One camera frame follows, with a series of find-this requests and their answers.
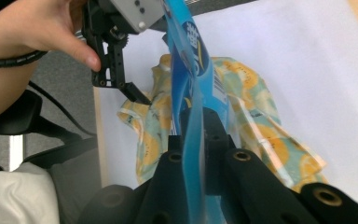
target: round hole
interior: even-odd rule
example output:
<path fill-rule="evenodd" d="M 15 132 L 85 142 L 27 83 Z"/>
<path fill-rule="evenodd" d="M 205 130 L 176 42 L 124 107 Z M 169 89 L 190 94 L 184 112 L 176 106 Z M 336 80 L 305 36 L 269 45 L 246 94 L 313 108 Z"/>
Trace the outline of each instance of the round hole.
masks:
<path fill-rule="evenodd" d="M 295 215 L 290 214 L 290 213 L 281 214 L 281 219 L 287 224 L 299 224 L 300 223 L 300 220 L 298 219 L 298 217 L 296 217 Z"/>
<path fill-rule="evenodd" d="M 318 188 L 313 191 L 313 195 L 321 202 L 330 206 L 341 206 L 342 200 L 330 189 Z"/>
<path fill-rule="evenodd" d="M 173 153 L 170 155 L 169 159 L 170 159 L 170 161 L 173 161 L 173 162 L 179 162 L 182 160 L 182 155 L 179 153 Z"/>
<path fill-rule="evenodd" d="M 124 196 L 118 193 L 112 193 L 109 195 L 106 195 L 103 199 L 103 204 L 106 207 L 116 207 L 123 203 Z"/>
<path fill-rule="evenodd" d="M 153 216 L 152 224 L 168 224 L 170 217 L 165 212 L 157 213 Z"/>
<path fill-rule="evenodd" d="M 238 151 L 234 154 L 234 158 L 237 161 L 249 161 L 251 159 L 251 155 L 246 152 Z"/>

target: white table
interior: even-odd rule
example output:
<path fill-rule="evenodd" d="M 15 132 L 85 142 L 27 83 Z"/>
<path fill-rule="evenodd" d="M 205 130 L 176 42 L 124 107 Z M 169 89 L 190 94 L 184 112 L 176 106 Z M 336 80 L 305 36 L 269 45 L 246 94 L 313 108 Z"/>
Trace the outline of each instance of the white table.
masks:
<path fill-rule="evenodd" d="M 330 184 L 358 202 L 358 21 L 342 0 L 260 0 L 199 15 L 212 56 L 229 56 L 267 82 L 283 127 L 328 163 Z M 127 78 L 152 87 L 150 68 L 168 53 L 162 33 L 131 36 Z M 116 117 L 125 97 L 96 93 L 103 184 L 137 187 L 136 134 Z"/>

